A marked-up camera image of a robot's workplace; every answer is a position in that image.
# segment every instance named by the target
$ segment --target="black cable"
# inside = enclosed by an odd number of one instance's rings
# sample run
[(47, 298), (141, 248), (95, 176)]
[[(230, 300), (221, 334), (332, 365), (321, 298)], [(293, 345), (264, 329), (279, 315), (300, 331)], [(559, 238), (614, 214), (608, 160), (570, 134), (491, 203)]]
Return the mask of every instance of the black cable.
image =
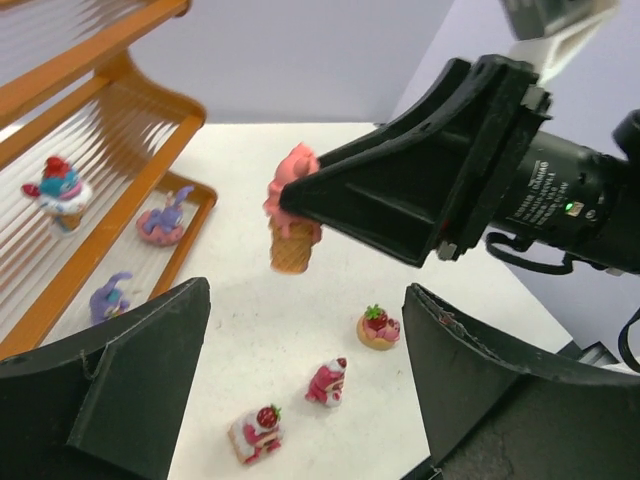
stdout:
[(618, 337), (618, 350), (624, 363), (634, 372), (640, 373), (640, 363), (636, 360), (629, 346), (629, 330), (638, 320), (640, 320), (640, 308), (633, 314), (620, 332), (620, 336)]
[(546, 275), (568, 275), (573, 272), (573, 261), (575, 258), (569, 254), (565, 254), (560, 265), (548, 265), (545, 263), (533, 262), (522, 257), (518, 257), (497, 247), (504, 245), (516, 252), (526, 252), (532, 245), (532, 241), (521, 240), (519, 238), (511, 239), (503, 233), (490, 232), (486, 238), (487, 252), (498, 260), (509, 263), (516, 267), (524, 268), (531, 272), (543, 273)]

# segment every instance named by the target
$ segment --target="ice cream figurine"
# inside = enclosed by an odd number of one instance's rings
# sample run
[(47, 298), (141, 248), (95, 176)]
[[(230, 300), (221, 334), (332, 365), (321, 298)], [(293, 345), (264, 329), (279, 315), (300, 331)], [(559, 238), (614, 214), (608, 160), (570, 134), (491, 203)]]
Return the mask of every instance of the ice cream figurine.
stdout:
[(169, 192), (164, 209), (147, 210), (136, 221), (138, 235), (145, 242), (159, 246), (175, 245), (184, 235), (182, 202), (193, 192), (189, 185), (176, 193)]
[(336, 358), (321, 366), (309, 383), (304, 398), (310, 402), (319, 402), (327, 407), (337, 407), (342, 403), (342, 387), (347, 359)]
[(367, 307), (356, 331), (360, 341), (375, 350), (389, 350), (400, 340), (400, 322), (389, 318), (378, 304)]
[(120, 280), (129, 280), (133, 275), (129, 272), (120, 272), (113, 275), (103, 287), (96, 290), (89, 299), (91, 310), (91, 323), (98, 325), (105, 320), (117, 317), (126, 312), (131, 305), (123, 297), (123, 292), (116, 287)]
[(264, 209), (270, 216), (271, 268), (278, 272), (296, 274), (306, 271), (311, 248), (322, 238), (319, 223), (280, 209), (280, 194), (284, 186), (319, 169), (316, 156), (301, 143), (280, 162), (275, 178), (269, 184), (269, 198), (264, 203)]
[(89, 184), (60, 157), (47, 158), (40, 183), (27, 183), (22, 192), (51, 218), (53, 232), (62, 235), (72, 234), (80, 227), (93, 196)]
[(280, 409), (269, 405), (236, 420), (229, 430), (229, 439), (240, 463), (250, 465), (263, 453), (280, 448), (283, 433)]

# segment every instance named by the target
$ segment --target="gray wall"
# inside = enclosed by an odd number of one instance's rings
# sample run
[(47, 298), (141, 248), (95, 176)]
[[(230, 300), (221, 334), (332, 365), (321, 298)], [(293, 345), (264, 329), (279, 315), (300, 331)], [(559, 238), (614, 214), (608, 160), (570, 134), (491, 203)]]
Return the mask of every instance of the gray wall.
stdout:
[[(623, 0), (618, 17), (547, 85), (554, 95), (554, 119), (544, 130), (620, 155), (611, 130), (629, 110), (640, 107), (638, 20), (640, 2)], [(394, 116), (423, 94), (449, 58), (475, 60), (485, 53), (506, 53), (512, 43), (498, 0), (456, 0)], [(529, 257), (549, 262), (560, 255), (540, 245)], [(640, 280), (628, 275), (610, 277), (587, 266), (561, 278), (513, 271), (580, 344), (601, 338), (617, 352), (618, 332), (640, 305)], [(640, 327), (636, 330), (632, 336), (640, 354)]]
[(452, 3), (194, 0), (133, 53), (211, 122), (383, 122)]

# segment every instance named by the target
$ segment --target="strawberry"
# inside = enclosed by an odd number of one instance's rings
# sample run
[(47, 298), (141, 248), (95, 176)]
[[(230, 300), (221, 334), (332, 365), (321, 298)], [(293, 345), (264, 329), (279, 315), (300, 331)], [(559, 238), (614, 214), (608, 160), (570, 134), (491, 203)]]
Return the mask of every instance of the strawberry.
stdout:
[(367, 322), (367, 326), (373, 330), (381, 330), (387, 325), (389, 316), (382, 308), (376, 303), (373, 307), (367, 307), (364, 312), (364, 318)]
[(262, 428), (275, 428), (280, 421), (280, 409), (275, 405), (261, 408), (256, 416), (256, 420)]

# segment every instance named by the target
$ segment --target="waffle cone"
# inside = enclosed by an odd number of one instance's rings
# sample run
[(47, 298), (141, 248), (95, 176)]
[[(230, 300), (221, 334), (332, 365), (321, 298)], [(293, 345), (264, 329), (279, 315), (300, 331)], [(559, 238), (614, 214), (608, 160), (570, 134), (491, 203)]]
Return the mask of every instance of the waffle cone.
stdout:
[(49, 215), (54, 225), (67, 232), (76, 230), (80, 226), (80, 223), (82, 223), (83, 216), (84, 211), (74, 213), (73, 215)]
[(313, 225), (294, 223), (289, 228), (289, 238), (282, 236), (282, 229), (269, 223), (271, 228), (271, 268), (280, 273), (303, 273), (309, 266), (313, 247)]

